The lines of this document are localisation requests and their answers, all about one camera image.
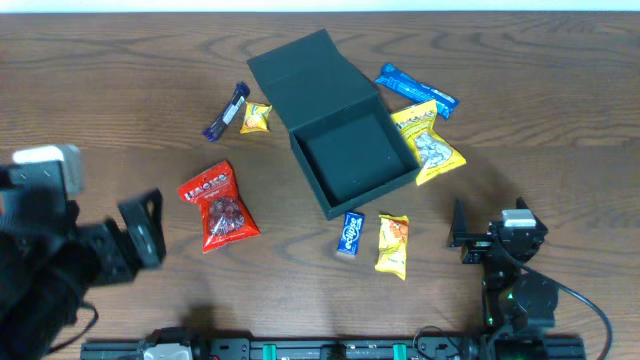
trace small yellow snack pack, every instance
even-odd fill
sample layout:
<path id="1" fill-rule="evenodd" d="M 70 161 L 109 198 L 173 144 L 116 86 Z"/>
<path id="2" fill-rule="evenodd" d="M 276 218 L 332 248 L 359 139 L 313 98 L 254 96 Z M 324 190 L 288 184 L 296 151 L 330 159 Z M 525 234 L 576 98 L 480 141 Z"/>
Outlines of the small yellow snack pack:
<path id="1" fill-rule="evenodd" d="M 437 113 L 436 101 L 429 100 L 391 114 L 411 152 L 422 165 L 416 177 L 418 185 L 467 163 L 456 149 L 433 131 Z"/>
<path id="2" fill-rule="evenodd" d="M 407 216 L 380 215 L 380 255 L 376 271 L 390 272 L 404 280 L 407 276 L 407 242 L 409 218 Z"/>
<path id="3" fill-rule="evenodd" d="M 269 129 L 267 128 L 267 120 L 269 119 L 271 107 L 271 105 L 262 105 L 247 101 L 247 111 L 244 114 L 244 122 L 242 123 L 240 134 L 246 134 L 254 131 L 269 132 Z"/>

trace dark green box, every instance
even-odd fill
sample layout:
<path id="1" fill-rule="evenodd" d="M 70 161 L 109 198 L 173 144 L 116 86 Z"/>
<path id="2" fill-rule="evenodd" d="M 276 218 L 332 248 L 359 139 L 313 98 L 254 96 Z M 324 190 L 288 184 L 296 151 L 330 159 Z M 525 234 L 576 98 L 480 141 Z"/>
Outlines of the dark green box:
<path id="1" fill-rule="evenodd" d="M 419 164 L 378 91 L 326 30 L 249 59 L 327 220 L 415 179 Z"/>

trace wood grain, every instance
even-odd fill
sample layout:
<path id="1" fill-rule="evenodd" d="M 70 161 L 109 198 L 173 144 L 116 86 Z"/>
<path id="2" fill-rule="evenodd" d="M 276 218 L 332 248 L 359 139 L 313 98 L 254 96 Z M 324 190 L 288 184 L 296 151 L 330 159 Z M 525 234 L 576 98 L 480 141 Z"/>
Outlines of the wood grain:
<path id="1" fill-rule="evenodd" d="M 392 62 L 461 100 L 436 130 L 468 164 L 360 208 L 353 262 L 334 256 L 341 220 L 324 220 L 277 113 L 270 134 L 240 135 L 236 120 L 220 144 L 200 135 L 236 81 L 265 100 L 248 58 L 321 28 L 369 78 Z M 151 187 L 165 195 L 162 270 L 90 290 L 101 320 L 89 338 L 179 324 L 262 337 L 477 327 L 480 268 L 445 247 L 453 199 L 466 200 L 480 229 L 523 196 L 550 227 L 531 265 L 605 310 L 610 358 L 637 359 L 639 44 L 631 13 L 3 15 L 0 155 L 78 144 L 83 222 L 115 216 L 117 200 Z M 380 91 L 390 110 L 409 104 Z M 198 211 L 176 188 L 222 159 L 262 236 L 202 255 Z M 411 219 L 406 282 L 373 269 L 379 212 Z M 595 314 L 562 295 L 556 318 L 553 331 L 583 336 L 595 358 L 604 342 Z M 52 358 L 78 354 L 76 344 Z"/>

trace white wall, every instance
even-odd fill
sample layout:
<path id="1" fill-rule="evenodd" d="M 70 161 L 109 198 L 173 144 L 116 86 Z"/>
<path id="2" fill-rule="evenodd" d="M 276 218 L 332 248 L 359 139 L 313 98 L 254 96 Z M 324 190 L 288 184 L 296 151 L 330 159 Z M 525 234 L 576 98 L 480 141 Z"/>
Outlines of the white wall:
<path id="1" fill-rule="evenodd" d="M 0 0 L 5 13 L 412 10 L 640 11 L 640 0 Z"/>

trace candy bar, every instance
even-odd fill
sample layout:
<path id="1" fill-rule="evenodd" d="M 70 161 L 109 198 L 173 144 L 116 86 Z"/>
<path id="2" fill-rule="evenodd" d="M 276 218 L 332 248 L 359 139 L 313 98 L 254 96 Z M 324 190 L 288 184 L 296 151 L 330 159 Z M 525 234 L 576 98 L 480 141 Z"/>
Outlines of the candy bar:
<path id="1" fill-rule="evenodd" d="M 240 106 L 249 96 L 249 87 L 244 82 L 236 84 L 236 91 L 233 92 L 231 100 L 224 107 L 224 111 L 218 115 L 216 121 L 208 128 L 202 131 L 202 135 L 209 140 L 209 142 L 216 142 L 220 140 L 222 133 L 227 128 L 233 117 L 236 115 Z"/>
<path id="2" fill-rule="evenodd" d="M 380 76 L 376 84 L 384 85 L 407 99 L 422 103 L 435 100 L 438 106 L 438 114 L 445 119 L 453 114 L 459 101 L 435 88 L 415 81 L 411 76 L 403 73 L 392 64 L 385 64 L 380 70 Z"/>
<path id="3" fill-rule="evenodd" d="M 340 244 L 338 244 L 338 253 L 356 256 L 363 226 L 364 215 L 350 211 L 344 214 L 344 225 L 342 226 Z"/>

